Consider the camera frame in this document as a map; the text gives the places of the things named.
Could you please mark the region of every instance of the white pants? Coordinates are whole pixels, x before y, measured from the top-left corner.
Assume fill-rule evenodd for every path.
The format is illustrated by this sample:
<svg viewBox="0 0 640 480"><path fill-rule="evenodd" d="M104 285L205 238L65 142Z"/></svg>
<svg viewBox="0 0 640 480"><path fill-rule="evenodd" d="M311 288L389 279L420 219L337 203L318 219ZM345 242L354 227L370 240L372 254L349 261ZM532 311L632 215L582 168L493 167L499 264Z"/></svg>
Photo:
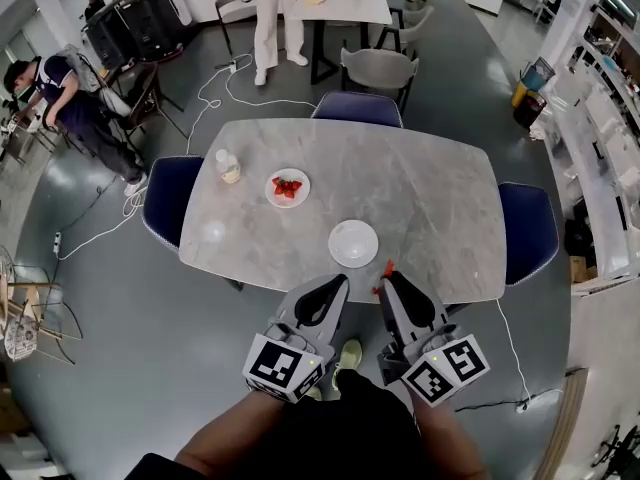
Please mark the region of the white pants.
<svg viewBox="0 0 640 480"><path fill-rule="evenodd" d="M256 0L258 24L256 25L255 53L258 71L278 65L278 7L282 2L284 30L288 55L298 55L304 44L304 23L290 17L296 0Z"/></svg>

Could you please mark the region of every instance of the plate with strawberries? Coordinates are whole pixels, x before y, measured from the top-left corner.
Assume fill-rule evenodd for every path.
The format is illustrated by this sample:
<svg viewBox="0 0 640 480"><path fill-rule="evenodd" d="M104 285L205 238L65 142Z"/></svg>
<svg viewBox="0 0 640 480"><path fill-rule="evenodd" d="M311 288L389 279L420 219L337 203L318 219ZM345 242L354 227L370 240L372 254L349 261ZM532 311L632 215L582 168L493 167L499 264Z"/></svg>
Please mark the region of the plate with strawberries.
<svg viewBox="0 0 640 480"><path fill-rule="evenodd" d="M281 169L274 172L264 187L264 194L273 206L295 208L309 196L311 182L299 169Z"/></svg>

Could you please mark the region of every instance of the yellow container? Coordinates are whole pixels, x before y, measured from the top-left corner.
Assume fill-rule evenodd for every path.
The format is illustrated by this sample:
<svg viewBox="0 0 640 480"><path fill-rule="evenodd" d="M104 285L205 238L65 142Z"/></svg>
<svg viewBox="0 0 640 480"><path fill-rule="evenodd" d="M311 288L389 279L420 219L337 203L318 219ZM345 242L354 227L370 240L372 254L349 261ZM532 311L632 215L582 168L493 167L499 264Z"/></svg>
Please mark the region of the yellow container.
<svg viewBox="0 0 640 480"><path fill-rule="evenodd" d="M518 108L520 106L525 94L527 94L527 87L522 82L518 82L516 90L513 92L513 96L511 97L511 105L513 108Z"/></svg>

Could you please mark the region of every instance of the bag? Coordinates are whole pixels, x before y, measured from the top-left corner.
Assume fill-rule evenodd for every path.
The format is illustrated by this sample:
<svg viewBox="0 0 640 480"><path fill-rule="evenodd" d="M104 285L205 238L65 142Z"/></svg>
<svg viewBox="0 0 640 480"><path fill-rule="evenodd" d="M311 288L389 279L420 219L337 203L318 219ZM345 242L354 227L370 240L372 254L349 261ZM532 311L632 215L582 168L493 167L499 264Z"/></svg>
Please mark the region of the bag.
<svg viewBox="0 0 640 480"><path fill-rule="evenodd" d="M86 57L80 53L80 50L77 47L72 44L68 44L64 49L56 53L56 55L58 57L63 57L67 61L67 64L69 64L69 67L73 69L80 81L80 90L88 93L94 93L105 86L104 82L96 74L91 64L89 64ZM44 83L58 87L58 84L51 80L51 77L45 73L45 64L45 61L40 62L38 75Z"/></svg>

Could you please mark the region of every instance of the white plate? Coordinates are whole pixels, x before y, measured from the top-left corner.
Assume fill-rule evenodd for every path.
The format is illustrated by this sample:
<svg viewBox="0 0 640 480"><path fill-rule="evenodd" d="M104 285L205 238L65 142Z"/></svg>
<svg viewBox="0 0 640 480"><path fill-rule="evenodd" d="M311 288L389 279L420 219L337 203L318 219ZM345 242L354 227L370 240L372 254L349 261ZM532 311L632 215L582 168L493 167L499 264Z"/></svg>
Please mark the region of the white plate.
<svg viewBox="0 0 640 480"><path fill-rule="evenodd" d="M273 184L273 178L283 178L286 181L299 181L302 183L302 186L296 191L296 196L293 199L289 199L284 195L277 196L275 194L276 186ZM269 179L267 179L267 184L264 186L264 195L267 196L267 200L278 208L295 208L296 206L302 204L304 200L309 197L309 192L311 191L311 182L305 173L300 171L299 169L280 169L279 171L274 172Z"/></svg>
<svg viewBox="0 0 640 480"><path fill-rule="evenodd" d="M378 254L378 235L366 222L345 220L331 231L329 252L344 267L364 267Z"/></svg>

